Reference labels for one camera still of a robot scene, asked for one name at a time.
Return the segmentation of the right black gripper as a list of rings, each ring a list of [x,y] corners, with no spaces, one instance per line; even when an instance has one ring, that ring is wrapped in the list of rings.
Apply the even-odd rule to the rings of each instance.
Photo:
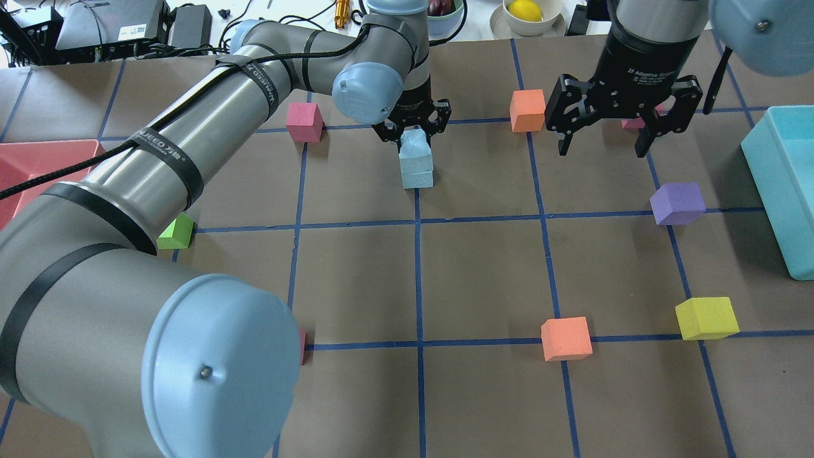
[[[601,119],[648,117],[671,97],[669,112],[640,128],[637,158],[644,158],[662,134],[685,131],[703,98],[696,76],[680,76],[697,41],[657,43],[629,32],[609,32],[593,76],[579,81],[562,74],[549,96],[546,128],[557,132],[559,156],[567,156],[576,130]]]

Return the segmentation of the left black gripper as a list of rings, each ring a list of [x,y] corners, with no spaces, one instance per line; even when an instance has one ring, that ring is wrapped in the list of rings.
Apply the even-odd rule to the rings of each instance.
[[[383,142],[392,143],[398,153],[404,133],[415,128],[424,133],[428,147],[432,148],[433,137],[445,132],[451,115],[449,99],[434,101],[431,87],[419,86],[405,90],[386,120],[372,125],[372,129]]]

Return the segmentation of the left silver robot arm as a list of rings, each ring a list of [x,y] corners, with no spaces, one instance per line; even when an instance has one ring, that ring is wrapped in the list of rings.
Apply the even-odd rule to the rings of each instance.
[[[354,38],[236,26],[197,85],[116,148],[2,191],[43,192],[2,229],[2,393],[81,427],[96,457],[263,457],[305,336],[272,293],[157,258],[188,209],[294,90],[329,95],[384,142],[427,147],[427,1],[369,1]]]

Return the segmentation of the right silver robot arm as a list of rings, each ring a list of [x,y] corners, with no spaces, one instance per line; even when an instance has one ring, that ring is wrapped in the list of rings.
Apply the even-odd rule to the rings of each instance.
[[[766,76],[812,70],[811,1],[589,1],[586,16],[610,29],[592,78],[560,75],[547,101],[546,130],[561,156],[581,128],[639,118],[642,158],[655,139],[685,131],[698,108],[710,113],[732,54]],[[704,90],[681,71],[708,25],[724,53]]]

